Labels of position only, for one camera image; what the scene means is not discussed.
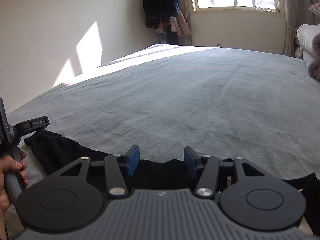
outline black circular disc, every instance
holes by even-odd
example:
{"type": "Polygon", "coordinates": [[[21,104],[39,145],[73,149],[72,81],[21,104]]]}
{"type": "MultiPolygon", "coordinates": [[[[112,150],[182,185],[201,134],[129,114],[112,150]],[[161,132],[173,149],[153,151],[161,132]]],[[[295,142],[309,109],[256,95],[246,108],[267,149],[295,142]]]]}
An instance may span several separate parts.
{"type": "Polygon", "coordinates": [[[225,189],[221,210],[234,222],[259,231],[277,231],[296,226],[305,212],[303,195],[273,177],[247,177],[225,189]]]}
{"type": "Polygon", "coordinates": [[[68,231],[88,224],[101,210],[101,193],[77,177],[54,177],[23,191],[16,202],[21,220],[40,231],[68,231]]]}

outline window sill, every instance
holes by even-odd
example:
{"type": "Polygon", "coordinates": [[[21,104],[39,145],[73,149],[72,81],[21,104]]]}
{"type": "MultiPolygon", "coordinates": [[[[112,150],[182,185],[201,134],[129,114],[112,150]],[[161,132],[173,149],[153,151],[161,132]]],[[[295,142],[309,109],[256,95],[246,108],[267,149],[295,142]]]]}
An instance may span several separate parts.
{"type": "Polygon", "coordinates": [[[234,8],[234,7],[213,7],[213,8],[200,8],[197,11],[191,11],[192,15],[196,14],[206,14],[206,13],[254,13],[254,14],[264,14],[275,17],[285,17],[285,15],[280,12],[273,11],[261,11],[254,8],[234,8]]]}

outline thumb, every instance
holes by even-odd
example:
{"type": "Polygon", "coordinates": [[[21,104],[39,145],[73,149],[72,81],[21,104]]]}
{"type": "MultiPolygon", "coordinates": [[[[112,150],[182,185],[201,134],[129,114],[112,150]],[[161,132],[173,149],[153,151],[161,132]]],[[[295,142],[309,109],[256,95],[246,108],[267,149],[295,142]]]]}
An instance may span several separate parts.
{"type": "Polygon", "coordinates": [[[11,156],[3,156],[0,158],[0,173],[4,173],[6,171],[18,171],[22,167],[20,162],[15,161],[11,156]]]}

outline finger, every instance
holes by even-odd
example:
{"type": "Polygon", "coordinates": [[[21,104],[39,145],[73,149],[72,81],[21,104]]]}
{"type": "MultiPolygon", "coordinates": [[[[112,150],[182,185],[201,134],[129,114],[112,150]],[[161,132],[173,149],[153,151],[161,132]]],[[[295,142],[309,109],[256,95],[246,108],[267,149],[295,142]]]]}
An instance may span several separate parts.
{"type": "Polygon", "coordinates": [[[23,180],[23,184],[26,185],[26,186],[29,186],[29,184],[30,184],[30,183],[29,183],[29,180],[28,180],[28,179],[24,179],[24,180],[23,180]]]}
{"type": "Polygon", "coordinates": [[[6,171],[18,171],[22,167],[20,162],[15,161],[11,156],[3,156],[0,158],[0,173],[4,173],[6,171]]]}
{"type": "Polygon", "coordinates": [[[27,154],[25,152],[20,152],[20,157],[23,160],[25,157],[27,157],[27,154]]]}
{"type": "Polygon", "coordinates": [[[28,164],[26,161],[20,161],[20,163],[22,164],[22,170],[25,170],[28,167],[28,164]]]}
{"type": "Polygon", "coordinates": [[[29,174],[28,174],[28,172],[26,170],[23,170],[23,171],[20,172],[20,177],[22,179],[28,179],[29,178],[29,174]]]}

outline gray ribbed surface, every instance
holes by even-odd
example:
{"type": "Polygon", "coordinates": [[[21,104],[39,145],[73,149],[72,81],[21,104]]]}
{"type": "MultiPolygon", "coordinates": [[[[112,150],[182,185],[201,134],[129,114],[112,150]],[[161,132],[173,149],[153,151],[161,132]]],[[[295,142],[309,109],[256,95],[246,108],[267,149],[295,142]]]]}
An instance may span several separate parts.
{"type": "Polygon", "coordinates": [[[18,240],[301,240],[291,229],[281,233],[248,230],[227,219],[210,200],[194,197],[190,190],[135,190],[132,197],[112,201],[91,225],[79,231],[45,235],[25,230],[18,240]]]}

